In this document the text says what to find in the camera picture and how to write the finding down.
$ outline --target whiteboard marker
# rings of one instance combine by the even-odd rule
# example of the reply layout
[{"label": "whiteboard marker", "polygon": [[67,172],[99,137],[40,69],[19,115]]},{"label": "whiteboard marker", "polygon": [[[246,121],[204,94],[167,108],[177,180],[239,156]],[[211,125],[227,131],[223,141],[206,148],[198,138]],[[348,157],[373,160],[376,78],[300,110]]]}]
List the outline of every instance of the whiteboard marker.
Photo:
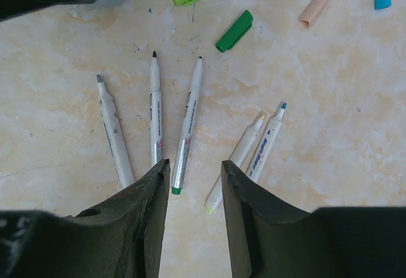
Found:
[{"label": "whiteboard marker", "polygon": [[262,135],[258,147],[254,153],[254,157],[248,166],[246,175],[254,182],[258,182],[262,169],[264,168],[266,159],[271,152],[273,143],[278,136],[280,127],[282,125],[282,118],[285,114],[286,103],[284,103],[275,117],[270,118],[264,134]]},{"label": "whiteboard marker", "polygon": [[112,150],[115,168],[119,175],[121,186],[126,188],[134,183],[134,176],[129,164],[127,149],[122,137],[114,100],[113,97],[107,93],[101,75],[97,75],[97,87],[100,97],[101,116],[103,117],[107,139]]},{"label": "whiteboard marker", "polygon": [[189,148],[192,141],[193,129],[197,114],[197,104],[199,102],[200,82],[203,73],[203,59],[199,57],[193,71],[192,82],[190,83],[189,99],[186,105],[186,113],[183,118],[182,131],[180,134],[178,152],[176,154],[175,165],[172,175],[172,193],[180,194],[185,179],[186,165],[188,162]]},{"label": "whiteboard marker", "polygon": [[[244,134],[241,136],[237,146],[235,146],[235,149],[230,156],[230,160],[234,162],[234,164],[236,164],[239,168],[241,167],[249,151],[254,145],[264,119],[265,114],[262,114],[260,118],[254,121],[254,124],[248,126],[248,128],[244,131]],[[222,201],[223,189],[221,186],[221,175],[219,175],[216,183],[214,184],[204,203],[204,207],[206,208],[208,213],[213,213],[214,211],[216,211],[218,206],[220,206]]]},{"label": "whiteboard marker", "polygon": [[151,166],[155,166],[162,159],[162,99],[159,65],[155,51],[152,54],[150,76]]}]

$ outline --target yellow marker tip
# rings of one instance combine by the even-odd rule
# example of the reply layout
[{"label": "yellow marker tip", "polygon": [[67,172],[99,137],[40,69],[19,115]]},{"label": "yellow marker tip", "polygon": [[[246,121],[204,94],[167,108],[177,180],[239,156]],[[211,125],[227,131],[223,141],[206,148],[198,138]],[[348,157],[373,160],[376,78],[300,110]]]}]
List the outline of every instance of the yellow marker tip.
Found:
[{"label": "yellow marker tip", "polygon": [[207,206],[207,205],[206,205],[205,209],[209,213],[209,215],[211,215],[213,213],[213,211],[214,211],[214,209],[212,207]]}]

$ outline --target marker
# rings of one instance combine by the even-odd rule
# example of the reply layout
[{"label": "marker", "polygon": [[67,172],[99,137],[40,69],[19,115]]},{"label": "marker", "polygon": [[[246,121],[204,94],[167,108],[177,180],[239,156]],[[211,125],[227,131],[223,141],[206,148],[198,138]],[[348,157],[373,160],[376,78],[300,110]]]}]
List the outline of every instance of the marker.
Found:
[{"label": "marker", "polygon": [[123,188],[134,183],[133,172],[129,164],[128,154],[121,133],[119,119],[114,105],[113,97],[107,93],[101,75],[97,75],[97,88],[99,90],[101,116],[103,117],[107,139],[112,150],[113,160],[119,181]]},{"label": "marker", "polygon": [[[235,149],[230,156],[230,160],[233,161],[238,167],[241,167],[249,151],[254,145],[264,119],[265,114],[262,114],[260,118],[256,119],[253,124],[248,126],[248,128],[244,131],[244,134],[241,136],[237,146],[235,146]],[[219,175],[204,203],[204,206],[208,213],[213,213],[220,206],[222,201],[223,189],[221,186],[221,175]]]},{"label": "marker", "polygon": [[248,166],[246,175],[254,182],[258,182],[262,169],[265,166],[266,159],[271,152],[273,143],[278,136],[282,118],[285,114],[286,103],[284,103],[275,117],[271,117],[266,125],[264,134],[259,141],[258,147],[254,153],[254,157]]},{"label": "marker", "polygon": [[150,76],[151,166],[155,166],[162,158],[162,99],[159,65],[155,51],[152,54]]},{"label": "marker", "polygon": [[188,103],[186,105],[185,117],[183,118],[182,132],[180,134],[178,153],[176,154],[175,165],[172,175],[172,193],[180,194],[185,179],[186,165],[189,156],[190,142],[192,141],[193,129],[195,127],[195,116],[197,103],[199,102],[200,82],[203,73],[203,59],[199,57],[193,71],[192,82],[190,83]]}]

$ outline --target table surface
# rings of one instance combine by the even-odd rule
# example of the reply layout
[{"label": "table surface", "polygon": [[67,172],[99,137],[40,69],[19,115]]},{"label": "table surface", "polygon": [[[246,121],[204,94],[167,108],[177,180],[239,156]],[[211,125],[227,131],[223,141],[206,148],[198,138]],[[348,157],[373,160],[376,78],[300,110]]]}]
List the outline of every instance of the table surface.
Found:
[{"label": "table surface", "polygon": [[[96,74],[114,96],[137,179],[150,168],[149,67],[158,52],[164,157],[173,165],[196,58],[204,57],[185,187],[170,195],[161,277],[231,277],[223,207],[204,200],[243,130],[287,102],[260,184],[307,211],[406,202],[406,7],[330,0],[125,0],[56,6],[0,23],[0,207],[76,215],[120,190]],[[222,54],[241,13],[252,29]]]}]

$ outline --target marble surface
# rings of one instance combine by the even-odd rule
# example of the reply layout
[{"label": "marble surface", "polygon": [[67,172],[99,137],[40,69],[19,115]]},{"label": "marble surface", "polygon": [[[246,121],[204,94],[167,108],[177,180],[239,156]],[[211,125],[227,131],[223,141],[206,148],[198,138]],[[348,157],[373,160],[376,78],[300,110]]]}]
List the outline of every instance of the marble surface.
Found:
[{"label": "marble surface", "polygon": [[[231,277],[223,207],[204,199],[245,127],[283,100],[284,125],[260,184],[295,206],[406,203],[406,7],[330,0],[125,0],[57,6],[0,23],[0,208],[76,215],[119,182],[96,74],[115,97],[135,177],[148,171],[148,70],[159,55],[164,157],[174,162],[195,59],[204,78],[185,187],[171,195],[161,277]],[[214,42],[244,9],[253,28],[224,54]]]}]

